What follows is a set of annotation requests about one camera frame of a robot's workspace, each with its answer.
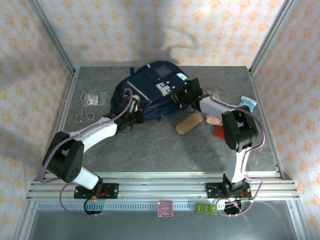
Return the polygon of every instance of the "backpack strap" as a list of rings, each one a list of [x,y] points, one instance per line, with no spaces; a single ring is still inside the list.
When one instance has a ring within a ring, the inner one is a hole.
[[[130,67],[130,75],[132,76],[133,74],[135,74],[135,68],[132,66]]]

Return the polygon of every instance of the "wire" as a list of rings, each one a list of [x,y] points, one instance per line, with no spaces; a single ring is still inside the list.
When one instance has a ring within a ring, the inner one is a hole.
[[[63,141],[59,142],[59,144],[57,144],[53,150],[51,151],[51,153],[49,154],[48,158],[46,159],[43,167],[42,167],[42,170],[41,170],[41,173],[40,173],[40,182],[43,183],[43,184],[48,184],[48,183],[51,183],[53,181],[56,181],[58,180],[59,178],[56,177],[56,178],[53,178],[53,179],[49,179],[49,180],[45,180],[45,174],[47,172],[47,167],[50,163],[50,161],[52,160],[53,156],[55,155],[56,151],[65,143],[67,143],[68,141],[72,140],[72,139],[75,139],[77,137],[80,137],[81,135],[87,133],[87,132],[90,132],[98,127],[101,127],[101,126],[104,126],[104,125],[107,125],[107,124],[110,124],[111,122],[114,122],[115,120],[117,120],[118,118],[120,118],[123,114],[126,113],[126,111],[129,109],[129,107],[131,106],[131,103],[132,103],[132,100],[133,100],[133,92],[130,88],[125,88],[124,91],[123,91],[123,96],[125,96],[125,93],[126,92],[129,92],[129,102],[127,104],[127,106],[123,109],[122,112],[120,112],[119,115],[115,116],[114,118],[110,119],[109,121],[106,121],[106,122],[103,122],[103,123],[96,123],[86,129],[84,129],[83,131],[81,131],[80,133],[74,135],[74,136],[71,136],[71,137],[68,137],[66,139],[64,139]],[[70,213],[74,216],[77,216],[77,217],[80,217],[80,218],[92,218],[92,217],[95,217],[96,215],[81,215],[81,214],[77,214],[77,213],[74,213],[70,210],[68,210],[65,205],[63,204],[62,202],[62,193],[63,191],[66,189],[67,186],[69,186],[70,184],[73,184],[73,185],[76,185],[72,182],[69,182],[67,183],[66,185],[63,186],[63,188],[61,189],[60,191],[60,194],[59,194],[59,202],[60,202],[60,205],[61,207],[63,208],[63,210],[65,210],[67,213]]]
[[[222,106],[224,106],[224,107],[227,107],[227,108],[232,109],[232,110],[237,110],[237,111],[240,111],[240,112],[243,112],[243,113],[249,115],[250,117],[252,117],[252,118],[256,121],[256,123],[258,124],[258,126],[259,126],[259,128],[260,128],[260,130],[261,130],[261,134],[262,134],[261,143],[260,143],[258,146],[256,146],[256,147],[246,149],[245,152],[244,152],[243,158],[242,158],[242,162],[241,162],[241,173],[242,173],[242,175],[244,176],[244,178],[247,179],[247,180],[249,180],[249,181],[259,181],[259,182],[260,182],[260,184],[259,184],[259,186],[258,186],[258,188],[257,188],[257,190],[256,190],[256,192],[255,192],[255,194],[254,194],[254,196],[253,196],[253,200],[255,200],[256,197],[257,197],[257,195],[258,195],[258,192],[259,192],[259,190],[260,190],[260,188],[261,188],[261,186],[262,186],[262,184],[263,184],[264,181],[263,181],[262,179],[251,178],[251,177],[246,176],[246,173],[245,173],[246,169],[245,169],[245,166],[244,166],[244,162],[245,162],[245,159],[246,159],[246,155],[247,155],[248,153],[250,153],[250,152],[253,151],[253,150],[260,149],[260,148],[265,144],[265,142],[266,142],[266,133],[265,133],[264,126],[261,124],[261,122],[259,121],[259,119],[258,119],[256,116],[254,116],[251,112],[249,112],[249,111],[247,111],[247,110],[245,110],[245,109],[239,108],[238,106],[229,105],[229,104],[227,104],[227,103],[225,103],[225,102],[219,101],[219,100],[213,98],[212,95],[210,96],[210,99],[211,99],[213,102],[215,102],[215,103],[217,103],[217,104],[220,104],[220,105],[222,105]],[[218,199],[218,200],[216,201],[215,204],[217,205],[218,202],[220,202],[220,201],[222,201],[222,200],[226,200],[226,201],[228,201],[228,202],[230,202],[230,203],[232,203],[232,204],[235,204],[235,202],[231,201],[231,200],[228,199],[228,198],[220,198],[220,199]],[[240,210],[240,211],[239,211],[239,214],[235,214],[235,215],[223,214],[223,213],[221,213],[221,212],[219,212],[219,211],[218,211],[218,213],[219,213],[220,215],[224,216],[224,217],[237,217],[237,216],[241,216],[241,215],[245,214],[245,213],[251,208],[252,205],[253,205],[253,202],[250,203],[249,207],[248,207],[245,211],[241,212],[241,210]]]

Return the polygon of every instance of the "orange floral wallpaper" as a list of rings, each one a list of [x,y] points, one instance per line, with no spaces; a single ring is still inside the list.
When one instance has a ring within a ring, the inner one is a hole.
[[[255,76],[285,172],[320,238],[320,1],[301,0]]]
[[[250,66],[284,0],[39,0],[74,67]]]
[[[0,1],[0,233],[10,240],[69,74],[26,0]]]

